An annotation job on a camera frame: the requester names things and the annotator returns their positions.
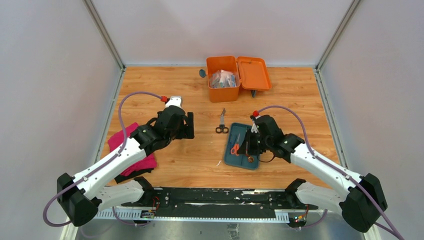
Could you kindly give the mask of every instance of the orange box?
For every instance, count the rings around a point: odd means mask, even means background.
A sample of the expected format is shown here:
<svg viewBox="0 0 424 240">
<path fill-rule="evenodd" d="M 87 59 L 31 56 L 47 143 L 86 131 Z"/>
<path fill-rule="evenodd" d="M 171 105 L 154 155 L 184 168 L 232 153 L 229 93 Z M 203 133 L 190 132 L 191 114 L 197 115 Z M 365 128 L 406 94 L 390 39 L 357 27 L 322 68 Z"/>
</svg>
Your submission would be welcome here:
<svg viewBox="0 0 424 240">
<path fill-rule="evenodd" d="M 233 102 L 239 97 L 240 86 L 248 90 L 268 91 L 271 81 L 265 61 L 257 57 L 213 56 L 206 59 L 207 86 L 212 103 Z M 211 88 L 209 79 L 220 70 L 232 72 L 236 87 Z"/>
</svg>

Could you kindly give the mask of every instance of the wooden tabletop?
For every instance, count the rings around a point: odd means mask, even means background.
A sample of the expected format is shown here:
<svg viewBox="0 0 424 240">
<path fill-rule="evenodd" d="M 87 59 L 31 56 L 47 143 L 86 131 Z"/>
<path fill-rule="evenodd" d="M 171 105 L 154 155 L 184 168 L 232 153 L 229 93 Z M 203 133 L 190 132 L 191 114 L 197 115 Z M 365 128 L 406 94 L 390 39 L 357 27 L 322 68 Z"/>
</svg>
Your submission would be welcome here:
<svg viewBox="0 0 424 240">
<path fill-rule="evenodd" d="M 326 187 L 306 170 L 274 159 L 260 163 L 258 169 L 247 170 L 229 166 L 223 160 L 227 134 L 215 133 L 220 114 L 226 109 L 225 125 L 251 125 L 249 116 L 254 110 L 269 105 L 283 105 L 294 110 L 303 120 L 313 148 L 338 162 L 336 149 L 327 123 L 321 97 L 312 68 L 269 67 L 272 89 L 258 92 L 252 98 L 249 90 L 241 89 L 237 101 L 212 103 L 209 101 L 207 80 L 199 77 L 200 67 L 128 67 L 118 97 L 118 103 L 129 93 L 148 91 L 160 96 L 182 96 L 183 109 L 194 112 L 194 139 L 174 140 L 169 146 L 154 153 L 157 168 L 143 176 L 154 187 L 204 188 L 261 188 L 284 189 L 296 178 Z M 119 132 L 118 105 L 116 105 L 108 135 Z M 134 95 L 122 107 L 126 126 L 136 122 L 145 124 L 164 109 L 164 103 L 148 95 Z M 283 109 L 268 109 L 262 115 L 271 115 L 285 134 L 303 138 L 299 122 Z M 105 143 L 102 157 L 109 153 Z M 261 156 L 271 159 L 272 153 Z"/>
</svg>

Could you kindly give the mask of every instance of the white wall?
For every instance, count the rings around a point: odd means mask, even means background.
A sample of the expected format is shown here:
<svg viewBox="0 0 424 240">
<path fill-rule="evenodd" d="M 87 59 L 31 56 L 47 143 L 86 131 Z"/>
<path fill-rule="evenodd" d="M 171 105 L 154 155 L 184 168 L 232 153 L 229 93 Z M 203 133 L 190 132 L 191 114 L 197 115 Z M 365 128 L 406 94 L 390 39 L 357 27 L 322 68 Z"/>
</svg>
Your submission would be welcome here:
<svg viewBox="0 0 424 240">
<path fill-rule="evenodd" d="M 119 75 L 81 0 L 0 1 L 1 239 L 59 238 L 43 208 L 94 161 Z"/>
<path fill-rule="evenodd" d="M 127 65 L 204 65 L 207 57 L 315 65 L 352 0 L 94 0 Z"/>
<path fill-rule="evenodd" d="M 424 227 L 423 12 L 422 0 L 362 1 L 322 71 L 348 166 L 379 177 L 411 240 Z"/>
</svg>

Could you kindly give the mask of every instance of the pink cloth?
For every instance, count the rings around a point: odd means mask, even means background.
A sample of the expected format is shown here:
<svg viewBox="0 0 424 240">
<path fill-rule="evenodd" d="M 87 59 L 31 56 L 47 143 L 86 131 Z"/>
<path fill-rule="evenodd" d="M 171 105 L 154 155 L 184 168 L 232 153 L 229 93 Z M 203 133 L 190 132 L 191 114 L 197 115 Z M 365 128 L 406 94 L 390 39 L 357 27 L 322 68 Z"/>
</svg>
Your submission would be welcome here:
<svg viewBox="0 0 424 240">
<path fill-rule="evenodd" d="M 126 135 L 129 136 L 130 133 L 132 133 L 137 127 L 139 126 L 138 123 L 134 122 L 133 124 L 127 126 L 125 128 Z M 124 142 L 124 132 L 119 131 L 115 133 L 113 136 L 109 138 L 107 141 L 107 144 L 109 145 L 109 151 L 112 152 L 117 147 L 119 147 Z M 153 154 L 148 155 L 144 159 L 141 159 L 140 161 L 134 163 L 133 165 L 129 166 L 127 169 L 125 169 L 121 175 L 122 176 L 128 176 L 134 171 L 139 171 L 143 169 L 154 169 L 158 166 L 158 163 L 156 163 L 155 156 Z"/>
</svg>

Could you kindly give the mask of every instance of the plastic bag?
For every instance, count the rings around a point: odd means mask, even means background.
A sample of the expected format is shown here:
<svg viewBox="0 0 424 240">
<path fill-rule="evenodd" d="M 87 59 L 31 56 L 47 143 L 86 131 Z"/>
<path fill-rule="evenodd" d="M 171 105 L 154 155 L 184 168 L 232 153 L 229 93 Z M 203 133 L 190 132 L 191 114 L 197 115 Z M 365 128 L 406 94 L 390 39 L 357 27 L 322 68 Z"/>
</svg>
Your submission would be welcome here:
<svg viewBox="0 0 424 240">
<path fill-rule="evenodd" d="M 230 71 L 216 71 L 209 79 L 209 86 L 213 89 L 234 88 L 237 86 L 236 76 Z"/>
</svg>

